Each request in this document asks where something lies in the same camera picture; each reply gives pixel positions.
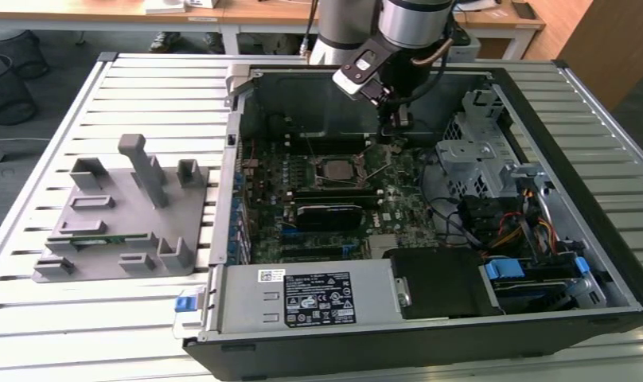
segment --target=warning label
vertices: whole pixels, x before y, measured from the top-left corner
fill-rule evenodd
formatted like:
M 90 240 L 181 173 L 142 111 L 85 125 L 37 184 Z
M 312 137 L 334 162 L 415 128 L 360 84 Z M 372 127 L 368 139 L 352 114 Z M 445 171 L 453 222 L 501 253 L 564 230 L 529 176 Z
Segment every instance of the warning label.
M 284 276 L 289 328 L 356 323 L 349 272 Z

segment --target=motherboard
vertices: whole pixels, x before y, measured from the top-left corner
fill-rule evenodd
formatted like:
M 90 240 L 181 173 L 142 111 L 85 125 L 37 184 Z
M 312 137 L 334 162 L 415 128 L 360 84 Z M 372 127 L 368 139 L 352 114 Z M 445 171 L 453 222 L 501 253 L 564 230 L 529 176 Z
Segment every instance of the motherboard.
M 249 263 L 379 259 L 437 246 L 421 148 L 368 138 L 245 141 Z

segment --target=trash bin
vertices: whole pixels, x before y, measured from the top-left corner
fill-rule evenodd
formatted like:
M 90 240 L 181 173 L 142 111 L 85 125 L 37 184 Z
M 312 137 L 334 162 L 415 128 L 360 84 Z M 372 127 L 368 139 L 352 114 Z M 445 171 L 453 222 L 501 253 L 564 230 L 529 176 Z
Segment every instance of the trash bin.
M 26 85 L 13 71 L 13 60 L 0 55 L 0 125 L 17 125 L 31 119 L 37 110 Z
M 14 72 L 25 80 L 41 77 L 49 70 L 30 30 L 0 29 L 0 54 L 13 59 Z

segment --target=blue tab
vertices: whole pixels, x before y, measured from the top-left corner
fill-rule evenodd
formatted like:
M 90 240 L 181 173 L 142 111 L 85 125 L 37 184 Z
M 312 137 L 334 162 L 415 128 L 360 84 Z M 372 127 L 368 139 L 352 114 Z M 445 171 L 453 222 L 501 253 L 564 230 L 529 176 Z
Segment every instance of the blue tab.
M 524 277 L 520 262 L 516 259 L 493 259 L 484 265 L 489 279 Z
M 499 272 L 495 271 L 493 264 L 485 264 L 484 270 L 487 271 L 487 277 L 489 280 L 496 280 L 499 278 Z
M 585 259 L 579 256 L 576 259 L 573 259 L 573 262 L 576 263 L 576 268 L 580 271 L 580 274 L 585 275 L 589 272 L 589 265 Z
M 178 296 L 174 299 L 174 313 L 193 312 L 198 306 L 196 296 Z

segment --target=wooden desk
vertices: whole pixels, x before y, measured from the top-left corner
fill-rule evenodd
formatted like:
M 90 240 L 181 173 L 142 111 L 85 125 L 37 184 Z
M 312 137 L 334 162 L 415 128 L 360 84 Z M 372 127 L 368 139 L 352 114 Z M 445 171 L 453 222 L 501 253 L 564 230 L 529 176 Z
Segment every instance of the wooden desk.
M 304 33 L 309 5 L 301 1 L 221 0 L 216 9 L 145 15 L 142 0 L 0 0 L 0 28 L 220 32 L 226 54 L 238 54 L 238 33 Z M 492 10 L 456 14 L 456 20 L 477 38 L 511 40 L 505 59 L 521 58 L 543 27 L 540 20 L 517 18 L 509 0 Z

